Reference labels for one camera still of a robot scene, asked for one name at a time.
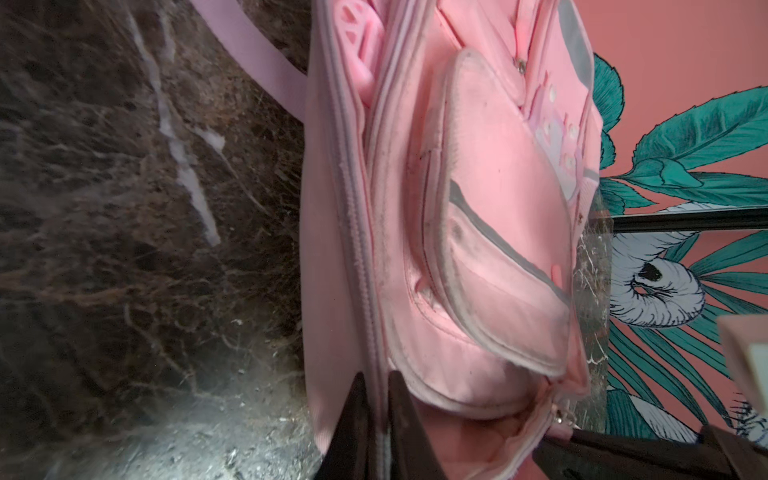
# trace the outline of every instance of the pink backpack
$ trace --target pink backpack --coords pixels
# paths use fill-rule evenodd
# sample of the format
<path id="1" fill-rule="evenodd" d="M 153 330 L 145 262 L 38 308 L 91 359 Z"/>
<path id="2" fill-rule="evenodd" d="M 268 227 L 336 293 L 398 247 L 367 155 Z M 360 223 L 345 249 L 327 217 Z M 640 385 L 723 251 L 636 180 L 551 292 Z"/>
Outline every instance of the pink backpack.
<path id="1" fill-rule="evenodd" d="M 572 0 L 314 0 L 306 78 L 236 0 L 194 4 L 304 121 L 320 450 L 361 371 L 383 449 L 396 369 L 449 478 L 515 475 L 558 408 L 588 392 L 571 273 L 602 119 Z"/>

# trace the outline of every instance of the black strip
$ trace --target black strip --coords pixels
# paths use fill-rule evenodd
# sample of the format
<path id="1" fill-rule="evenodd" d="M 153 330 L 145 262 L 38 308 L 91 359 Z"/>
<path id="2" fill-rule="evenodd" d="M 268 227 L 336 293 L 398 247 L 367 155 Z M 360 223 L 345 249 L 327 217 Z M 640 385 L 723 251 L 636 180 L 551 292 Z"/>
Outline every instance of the black strip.
<path id="1" fill-rule="evenodd" d="M 614 217 L 614 233 L 768 229 L 768 208 Z"/>
<path id="2" fill-rule="evenodd" d="M 453 180 L 451 180 L 450 202 L 456 205 L 458 209 L 467 216 L 469 221 L 472 222 L 472 225 L 477 229 L 478 232 L 480 232 L 483 237 L 487 238 L 488 241 L 496 245 L 496 247 L 501 250 L 504 255 L 509 257 L 510 260 L 518 264 L 526 272 L 546 283 L 552 292 L 554 292 L 554 294 L 557 295 L 563 303 L 571 302 L 571 298 L 568 296 L 568 294 L 564 292 L 559 286 L 555 285 L 546 273 L 542 272 L 537 266 L 529 262 L 527 258 L 518 253 L 517 250 L 512 248 L 512 245 L 507 243 L 507 240 L 504 240 L 502 236 L 493 229 L 493 227 L 488 225 L 482 218 L 480 218 L 480 216 L 467 203 L 467 200 L 464 198 L 464 194 L 462 193 L 462 188 Z"/>

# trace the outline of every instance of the pink strap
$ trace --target pink strap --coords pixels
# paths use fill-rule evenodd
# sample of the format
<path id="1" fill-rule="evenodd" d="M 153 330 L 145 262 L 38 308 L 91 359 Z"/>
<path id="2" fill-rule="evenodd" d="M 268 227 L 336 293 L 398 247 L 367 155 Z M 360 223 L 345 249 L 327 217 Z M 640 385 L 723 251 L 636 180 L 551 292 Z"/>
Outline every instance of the pink strap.
<path id="1" fill-rule="evenodd" d="M 237 0 L 192 0 L 232 58 L 288 113 L 304 121 L 306 75 L 256 28 Z"/>

